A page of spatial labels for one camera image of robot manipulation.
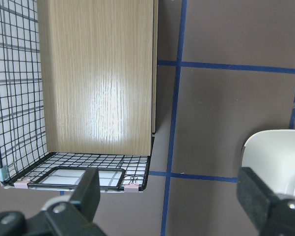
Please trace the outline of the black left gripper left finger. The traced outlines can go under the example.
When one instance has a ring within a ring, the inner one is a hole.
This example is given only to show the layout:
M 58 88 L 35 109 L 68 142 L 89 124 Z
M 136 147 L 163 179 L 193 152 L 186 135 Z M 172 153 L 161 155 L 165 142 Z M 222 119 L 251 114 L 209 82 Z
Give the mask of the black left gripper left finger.
M 89 222 L 93 222 L 99 202 L 99 171 L 97 168 L 87 168 L 70 197 L 69 203 L 72 204 Z

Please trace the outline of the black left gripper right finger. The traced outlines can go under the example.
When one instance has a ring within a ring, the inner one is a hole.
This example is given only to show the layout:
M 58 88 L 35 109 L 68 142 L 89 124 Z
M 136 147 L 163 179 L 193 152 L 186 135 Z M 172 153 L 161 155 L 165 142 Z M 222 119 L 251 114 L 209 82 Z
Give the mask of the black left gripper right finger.
M 239 169 L 236 195 L 256 230 L 261 231 L 277 204 L 277 195 L 250 167 Z

